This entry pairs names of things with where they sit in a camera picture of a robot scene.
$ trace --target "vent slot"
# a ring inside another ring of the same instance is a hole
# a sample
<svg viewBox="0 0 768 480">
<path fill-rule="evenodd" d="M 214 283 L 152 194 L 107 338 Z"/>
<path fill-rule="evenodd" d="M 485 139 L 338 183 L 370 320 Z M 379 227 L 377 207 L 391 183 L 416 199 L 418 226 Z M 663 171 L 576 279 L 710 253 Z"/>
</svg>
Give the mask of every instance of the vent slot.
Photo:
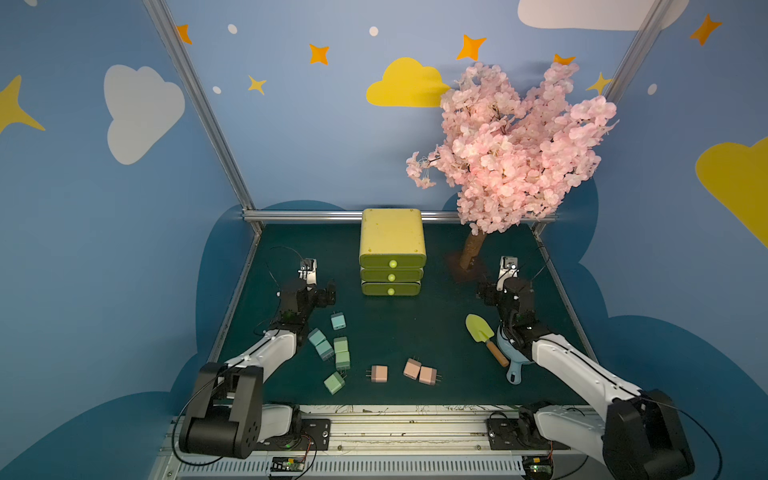
<svg viewBox="0 0 768 480">
<path fill-rule="evenodd" d="M 189 462 L 205 462 L 206 457 L 186 457 Z M 177 478 L 263 478 L 269 474 L 269 459 L 237 460 L 228 458 L 212 465 L 194 467 L 182 464 Z M 462 478 L 473 476 L 523 475 L 522 457 L 519 455 L 359 455 L 354 457 L 317 458 L 313 469 L 306 477 L 344 476 L 452 476 Z"/>
</svg>

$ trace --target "mounting plate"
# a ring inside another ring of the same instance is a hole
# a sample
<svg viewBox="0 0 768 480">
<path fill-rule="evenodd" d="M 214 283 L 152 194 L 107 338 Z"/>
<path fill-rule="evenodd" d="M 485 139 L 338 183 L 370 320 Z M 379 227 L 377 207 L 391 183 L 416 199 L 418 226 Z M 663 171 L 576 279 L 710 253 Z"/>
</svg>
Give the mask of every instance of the mounting plate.
<svg viewBox="0 0 768 480">
<path fill-rule="evenodd" d="M 303 419 L 301 421 L 301 431 L 311 436 L 315 442 L 317 442 L 317 450 L 325 452 L 328 450 L 328 438 L 331 433 L 331 421 L 328 419 Z M 284 449 L 276 443 L 270 442 L 269 439 L 255 444 L 253 450 L 255 452 L 292 452 L 294 450 L 305 450 L 309 440 L 304 437 L 296 443 L 290 449 Z"/>
<path fill-rule="evenodd" d="M 487 419 L 485 426 L 488 428 L 491 450 L 549 450 L 549 441 L 527 445 L 522 443 L 517 434 L 516 419 Z M 560 442 L 552 442 L 552 449 L 570 450 Z"/>
</svg>

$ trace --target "pink cherry blossom tree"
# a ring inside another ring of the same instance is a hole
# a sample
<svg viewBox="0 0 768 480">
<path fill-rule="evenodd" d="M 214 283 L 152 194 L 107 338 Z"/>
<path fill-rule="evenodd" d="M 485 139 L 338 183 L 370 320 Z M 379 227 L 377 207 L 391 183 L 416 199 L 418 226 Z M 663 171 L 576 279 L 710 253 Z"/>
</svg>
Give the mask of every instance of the pink cherry blossom tree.
<svg viewBox="0 0 768 480">
<path fill-rule="evenodd" d="M 525 218 L 554 212 L 572 187 L 600 163 L 592 147 L 613 128 L 616 105 L 598 96 L 571 106 L 571 76 L 578 65 L 553 63 L 544 81 L 520 98 L 498 65 L 477 63 L 462 74 L 458 90 L 442 96 L 445 142 L 426 157 L 415 152 L 406 173 L 429 188 L 429 168 L 461 185 L 458 215 L 472 232 L 459 265 L 467 270 L 486 234 Z"/>
</svg>

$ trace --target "tree base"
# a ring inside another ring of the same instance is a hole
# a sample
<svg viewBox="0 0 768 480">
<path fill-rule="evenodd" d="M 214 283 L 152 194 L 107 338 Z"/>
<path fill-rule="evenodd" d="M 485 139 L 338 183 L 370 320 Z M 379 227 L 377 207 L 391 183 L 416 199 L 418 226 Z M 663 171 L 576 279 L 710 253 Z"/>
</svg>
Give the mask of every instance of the tree base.
<svg viewBox="0 0 768 480">
<path fill-rule="evenodd" d="M 469 264 L 469 268 L 467 270 L 464 270 L 458 264 L 458 260 L 461 257 L 461 251 L 446 253 L 443 257 L 445 264 L 448 266 L 448 270 L 451 272 L 451 276 L 453 277 L 454 282 L 464 283 L 471 282 L 473 280 L 482 280 L 485 278 L 485 274 L 488 272 L 488 269 L 485 268 L 485 264 L 480 259 L 480 256 L 475 257 L 475 259 Z"/>
</svg>

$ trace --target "yellow cloud decal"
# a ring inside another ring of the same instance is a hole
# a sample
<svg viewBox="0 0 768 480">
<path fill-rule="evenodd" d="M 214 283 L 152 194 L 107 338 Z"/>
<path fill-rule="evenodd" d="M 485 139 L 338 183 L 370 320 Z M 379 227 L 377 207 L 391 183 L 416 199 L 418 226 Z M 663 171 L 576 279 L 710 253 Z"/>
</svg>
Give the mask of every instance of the yellow cloud decal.
<svg viewBox="0 0 768 480">
<path fill-rule="evenodd" d="M 439 107 L 440 96 L 449 89 L 437 68 L 423 67 L 413 58 L 398 58 L 386 68 L 381 81 L 368 87 L 366 98 L 380 107 Z"/>
<path fill-rule="evenodd" d="M 747 147 L 718 144 L 696 162 L 702 185 L 768 247 L 768 137 Z"/>
</svg>

